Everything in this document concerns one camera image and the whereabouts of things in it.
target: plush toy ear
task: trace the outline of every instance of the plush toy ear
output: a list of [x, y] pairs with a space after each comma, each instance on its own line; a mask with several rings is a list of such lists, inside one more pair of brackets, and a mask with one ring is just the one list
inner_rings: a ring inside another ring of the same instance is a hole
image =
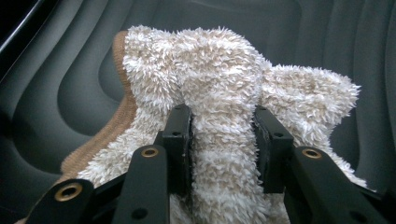
[[352, 182], [366, 187], [330, 146], [332, 129], [355, 107], [358, 94], [359, 86], [332, 71], [278, 65], [264, 74], [261, 105], [294, 136], [295, 146], [324, 150]]
[[129, 83], [122, 65], [122, 59], [125, 54], [124, 39], [127, 34], [127, 31], [119, 32], [113, 42], [114, 63], [124, 88], [124, 97], [120, 102], [120, 106], [113, 115], [113, 118], [99, 133], [64, 160], [62, 164], [63, 175], [57, 183], [66, 179], [76, 178], [78, 172], [87, 167], [88, 162], [92, 160], [93, 156], [100, 149], [115, 141], [117, 136], [128, 129], [134, 120], [137, 106], [131, 91], [131, 83]]

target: white fluffy fur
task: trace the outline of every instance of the white fluffy fur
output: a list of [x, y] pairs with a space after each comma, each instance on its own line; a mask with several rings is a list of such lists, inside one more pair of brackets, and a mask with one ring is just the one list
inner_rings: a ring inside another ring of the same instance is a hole
[[309, 67], [272, 67], [229, 30], [170, 34], [139, 26], [129, 30], [125, 44], [123, 64], [136, 118], [79, 178], [97, 187], [125, 173], [134, 151], [152, 144], [171, 108], [185, 103], [194, 115], [193, 206], [171, 196], [171, 222], [288, 222], [282, 196], [264, 195], [258, 180], [251, 119], [260, 104], [290, 131], [295, 146], [325, 150], [353, 182], [365, 186], [329, 142], [359, 93], [347, 77]]

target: black plastic part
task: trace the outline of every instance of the black plastic part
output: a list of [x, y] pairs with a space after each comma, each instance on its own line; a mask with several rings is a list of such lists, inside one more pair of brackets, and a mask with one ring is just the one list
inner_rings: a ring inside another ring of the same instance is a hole
[[134, 152], [112, 223], [169, 223], [167, 163], [163, 147]]
[[163, 131], [157, 133], [153, 145], [163, 146]]
[[126, 174], [120, 175], [95, 190], [94, 201], [98, 210], [92, 217], [92, 224], [111, 222], [117, 208], [125, 176]]
[[163, 130], [163, 147], [169, 157], [169, 190], [181, 196], [191, 191], [191, 138], [191, 110], [177, 105]]
[[269, 110], [260, 105], [254, 112], [254, 124], [260, 150], [257, 166], [264, 193], [283, 193], [285, 185], [281, 176], [293, 148], [293, 137]]
[[287, 211], [292, 214], [293, 211], [302, 209], [296, 205], [304, 206], [305, 202], [299, 200], [302, 197], [298, 195], [300, 190], [306, 199], [306, 208], [309, 207], [312, 213], [312, 217], [290, 216], [291, 223], [307, 223], [307, 220], [309, 223], [334, 224], [388, 223], [323, 151], [312, 147], [296, 148], [293, 150], [288, 169], [288, 173], [294, 175], [300, 189], [296, 191], [295, 185], [288, 185], [289, 182], [286, 182], [286, 189], [290, 193], [288, 198], [285, 198]]
[[357, 188], [384, 218], [390, 223], [396, 223], [396, 182], [390, 186], [384, 195], [359, 186]]
[[[59, 191], [62, 192], [61, 195], [65, 196], [77, 192], [76, 188], [62, 190], [63, 187], [70, 184], [80, 185], [82, 187], [81, 192], [75, 198], [64, 202], [56, 200], [56, 195]], [[90, 181], [83, 179], [64, 181], [48, 191], [32, 211], [26, 224], [89, 223], [96, 211], [93, 197], [94, 189]]]

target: tan fabric backing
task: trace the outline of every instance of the tan fabric backing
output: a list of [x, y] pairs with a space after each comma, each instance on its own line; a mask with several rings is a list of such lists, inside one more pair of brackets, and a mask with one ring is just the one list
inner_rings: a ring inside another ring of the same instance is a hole
[[119, 32], [113, 42], [114, 62], [124, 88], [124, 98], [122, 99], [113, 118], [107, 123], [107, 125], [90, 141], [76, 149], [64, 160], [62, 164], [63, 175], [56, 183], [63, 182], [70, 178], [76, 178], [78, 172], [87, 167], [88, 162], [92, 160], [93, 156], [100, 149], [105, 148], [108, 143], [115, 141], [117, 136], [128, 129], [134, 120], [137, 107], [131, 91], [131, 84], [122, 68], [124, 38], [127, 34], [128, 33], [126, 31]]

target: shaggy white fabric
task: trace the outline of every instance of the shaggy white fabric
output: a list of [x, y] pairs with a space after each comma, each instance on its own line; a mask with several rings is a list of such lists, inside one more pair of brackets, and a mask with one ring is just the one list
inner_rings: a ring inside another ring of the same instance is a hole
[[264, 195], [255, 160], [255, 105], [273, 112], [295, 146], [326, 151], [349, 179], [365, 186], [330, 148], [332, 128], [355, 105], [358, 87], [330, 71], [275, 66], [229, 30], [170, 34], [132, 27], [124, 68], [138, 106], [131, 127], [100, 150], [79, 178], [96, 187], [125, 173], [136, 149], [152, 144], [171, 108], [193, 120], [193, 206], [171, 196], [172, 223], [288, 222], [281, 195]]

